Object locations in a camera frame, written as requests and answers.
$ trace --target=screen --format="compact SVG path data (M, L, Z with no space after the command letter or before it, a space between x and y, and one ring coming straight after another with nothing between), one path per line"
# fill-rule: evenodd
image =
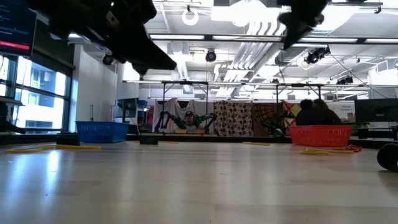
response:
M398 99L371 99L355 101L356 122L398 121Z
M30 11L22 0L0 1L0 52L32 55L36 13Z

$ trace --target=white floor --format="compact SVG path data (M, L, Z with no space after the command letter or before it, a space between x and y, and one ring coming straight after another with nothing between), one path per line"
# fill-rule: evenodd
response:
M375 150L180 143L0 154L0 223L384 224L398 175Z

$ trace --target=camera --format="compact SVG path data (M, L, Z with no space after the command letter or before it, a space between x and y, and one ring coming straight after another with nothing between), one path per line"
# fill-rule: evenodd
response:
M216 52L214 50L208 50L206 54L206 61L207 62L215 62L217 59Z

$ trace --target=red basket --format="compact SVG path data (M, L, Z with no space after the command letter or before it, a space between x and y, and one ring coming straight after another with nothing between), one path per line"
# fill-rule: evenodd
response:
M343 125L292 126L289 128L289 133L294 144L342 147L348 145L351 128Z

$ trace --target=hair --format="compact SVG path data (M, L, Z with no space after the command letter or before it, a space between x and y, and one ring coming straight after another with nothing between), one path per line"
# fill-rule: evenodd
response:
M301 109L310 109L312 107L312 100L302 100L300 102Z
M328 105L320 99L316 99L313 101L313 104L315 107L320 108L320 109L329 109Z

